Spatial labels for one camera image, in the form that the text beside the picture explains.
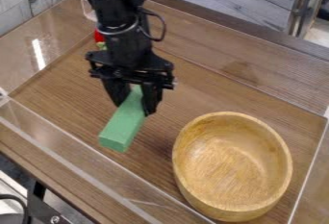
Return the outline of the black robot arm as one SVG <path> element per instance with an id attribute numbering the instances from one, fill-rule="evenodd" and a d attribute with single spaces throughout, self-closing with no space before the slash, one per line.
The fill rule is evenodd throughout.
<path id="1" fill-rule="evenodd" d="M 163 91 L 174 87 L 174 64 L 152 51 L 164 39 L 149 33 L 148 18 L 155 12 L 144 8 L 145 0 L 87 0 L 96 15 L 96 31 L 105 48 L 85 53 L 89 76 L 101 80 L 112 102 L 125 101 L 131 87 L 141 88 L 145 115 L 156 112 Z"/>

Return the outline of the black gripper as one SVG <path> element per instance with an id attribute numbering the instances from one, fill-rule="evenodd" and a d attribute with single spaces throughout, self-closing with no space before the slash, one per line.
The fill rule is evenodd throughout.
<path id="1" fill-rule="evenodd" d="M 141 86 L 143 109 L 145 115 L 151 115 L 162 101 L 163 89 L 174 88 L 174 64 L 154 53 L 151 41 L 141 32 L 99 33 L 107 49 L 97 47 L 84 55 L 89 62 L 89 76 L 101 81 L 117 107 L 129 94 L 129 86 Z"/>

